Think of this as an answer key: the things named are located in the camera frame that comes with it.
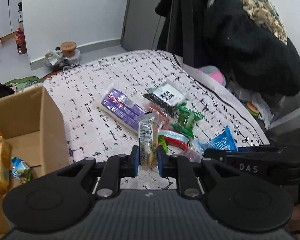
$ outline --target floor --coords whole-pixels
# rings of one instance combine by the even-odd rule
[[[126,52],[121,46],[99,49],[81,55],[81,64],[90,61],[117,55]],[[4,84],[12,79],[23,78],[27,76],[44,77],[50,73],[50,70],[45,66],[36,70],[31,70],[30,60],[27,54],[19,55],[14,39],[8,40],[0,49],[0,83]]]

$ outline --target purple snack package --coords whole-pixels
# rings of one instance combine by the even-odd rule
[[[132,102],[124,93],[114,88],[105,95],[99,107],[136,133],[138,133],[138,123],[134,118],[146,113],[144,109]]]

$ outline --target brown lid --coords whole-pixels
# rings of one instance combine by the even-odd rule
[[[77,47],[77,44],[73,41],[67,41],[61,44],[60,49],[62,51],[73,51]]]

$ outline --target white patterned tablecloth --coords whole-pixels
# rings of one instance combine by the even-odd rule
[[[126,153],[138,144],[138,136],[117,123],[96,107],[111,86],[125,93],[140,106],[147,87],[160,85],[166,79],[186,90],[187,103],[204,120],[194,127],[195,137],[207,142],[229,125],[237,146],[268,144],[266,136],[248,111],[222,87],[223,93],[209,89],[210,77],[200,84],[190,77],[164,51],[141,50],[103,58],[75,69],[59,73],[44,81],[63,114],[70,162],[93,157],[97,162],[110,156]],[[172,153],[180,149],[172,148]],[[121,188],[167,189],[175,188],[174,179],[160,178],[153,171],[139,170],[136,178],[125,178]]]

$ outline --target green mat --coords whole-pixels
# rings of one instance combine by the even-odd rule
[[[30,87],[33,84],[42,83],[43,81],[44,78],[38,78],[36,76],[32,76],[32,77],[25,77],[21,79],[13,79],[5,83],[4,85],[11,87],[16,93],[27,87]]]

